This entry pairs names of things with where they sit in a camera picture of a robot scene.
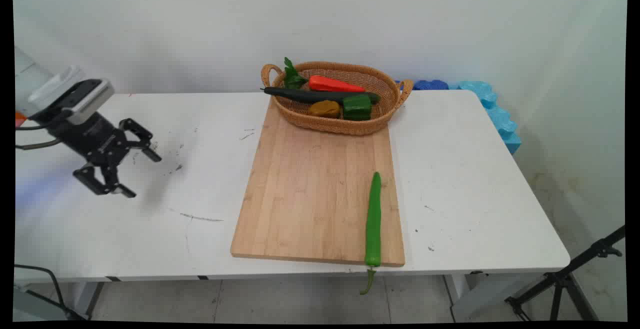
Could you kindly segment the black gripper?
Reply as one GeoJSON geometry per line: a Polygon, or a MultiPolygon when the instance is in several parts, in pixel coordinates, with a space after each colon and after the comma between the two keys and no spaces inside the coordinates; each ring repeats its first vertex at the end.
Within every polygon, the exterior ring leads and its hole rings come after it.
{"type": "Polygon", "coordinates": [[[151,148],[153,133],[132,118],[123,119],[116,126],[102,114],[95,112],[81,124],[59,120],[48,126],[46,131],[83,158],[84,165],[72,174],[98,196],[137,196],[137,193],[121,183],[117,171],[130,150],[140,150],[154,163],[162,160],[155,149],[151,148]],[[127,133],[134,135],[137,140],[128,139],[127,133]]]}

